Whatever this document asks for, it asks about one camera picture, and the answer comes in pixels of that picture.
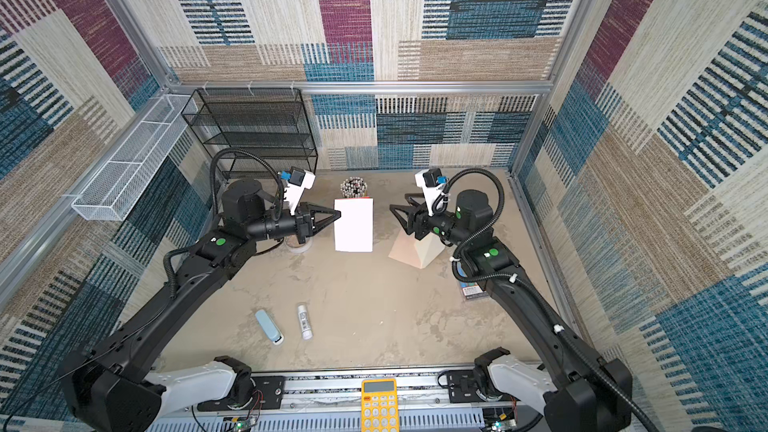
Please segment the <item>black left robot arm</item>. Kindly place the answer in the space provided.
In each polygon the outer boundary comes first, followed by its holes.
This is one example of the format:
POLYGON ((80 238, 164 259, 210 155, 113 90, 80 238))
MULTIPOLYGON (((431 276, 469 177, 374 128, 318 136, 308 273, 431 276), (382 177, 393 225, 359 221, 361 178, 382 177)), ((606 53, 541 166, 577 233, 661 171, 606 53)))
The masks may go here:
POLYGON ((166 345, 202 304, 233 279, 257 246, 295 237, 299 243, 341 217, 341 212, 302 201, 314 176, 263 165, 273 194, 256 179, 240 179, 214 193, 214 224, 191 246, 163 258, 163 287, 110 336, 88 352, 72 352, 58 369, 67 408, 96 431, 144 431, 178 410, 227 400, 247 406, 255 385, 243 362, 220 356, 198 367, 166 374, 151 371, 166 345))

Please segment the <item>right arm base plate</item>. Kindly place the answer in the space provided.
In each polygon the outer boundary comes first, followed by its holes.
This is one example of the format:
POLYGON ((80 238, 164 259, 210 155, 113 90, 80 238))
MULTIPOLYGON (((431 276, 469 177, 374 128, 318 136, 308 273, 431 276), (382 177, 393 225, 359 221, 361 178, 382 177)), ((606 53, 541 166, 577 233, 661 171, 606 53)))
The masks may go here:
POLYGON ((448 391, 451 403, 494 402, 501 397, 482 368, 445 371, 438 384, 448 391))

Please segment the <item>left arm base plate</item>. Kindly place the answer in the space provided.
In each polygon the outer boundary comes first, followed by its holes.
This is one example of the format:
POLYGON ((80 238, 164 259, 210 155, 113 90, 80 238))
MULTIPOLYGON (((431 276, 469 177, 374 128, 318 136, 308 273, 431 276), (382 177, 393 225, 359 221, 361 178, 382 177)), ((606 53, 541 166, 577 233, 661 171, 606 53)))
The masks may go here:
POLYGON ((252 375, 251 385, 242 403, 237 397, 202 402, 196 405, 197 412, 240 412, 256 410, 277 410, 281 407, 286 377, 282 375, 252 375))

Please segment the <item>pink lined letter paper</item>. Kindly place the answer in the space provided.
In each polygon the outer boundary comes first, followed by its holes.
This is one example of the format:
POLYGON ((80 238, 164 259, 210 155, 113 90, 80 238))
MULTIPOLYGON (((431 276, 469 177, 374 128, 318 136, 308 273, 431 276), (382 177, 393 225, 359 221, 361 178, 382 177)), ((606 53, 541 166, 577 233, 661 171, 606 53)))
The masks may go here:
POLYGON ((374 200, 370 197, 334 201, 334 209, 341 213, 341 217, 334 222, 334 245, 337 252, 373 251, 373 205, 374 200))

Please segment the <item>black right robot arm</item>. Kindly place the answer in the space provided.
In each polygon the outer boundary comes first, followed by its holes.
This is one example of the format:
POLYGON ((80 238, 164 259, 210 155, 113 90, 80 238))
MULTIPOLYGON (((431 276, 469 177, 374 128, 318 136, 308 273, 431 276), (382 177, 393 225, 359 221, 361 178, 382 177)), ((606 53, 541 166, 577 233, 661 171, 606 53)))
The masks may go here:
POLYGON ((453 249, 453 277, 475 283, 495 300, 538 353, 542 369, 497 348, 479 357, 475 381, 486 399, 510 396, 552 431, 622 431, 633 419, 656 425, 632 398, 633 378, 619 359, 606 360, 568 326, 531 283, 514 253, 495 236, 505 192, 483 168, 446 177, 438 168, 416 173, 420 193, 389 209, 406 234, 434 235, 453 249))

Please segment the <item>pink paper envelope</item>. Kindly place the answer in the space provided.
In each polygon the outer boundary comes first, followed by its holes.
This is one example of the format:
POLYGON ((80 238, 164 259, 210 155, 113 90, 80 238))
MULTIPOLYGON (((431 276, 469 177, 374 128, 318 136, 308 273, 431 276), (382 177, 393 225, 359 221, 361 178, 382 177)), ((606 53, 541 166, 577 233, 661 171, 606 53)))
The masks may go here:
POLYGON ((444 250, 444 244, 435 234, 428 234, 417 240, 414 235, 400 231, 388 257, 411 267, 424 269, 444 250))

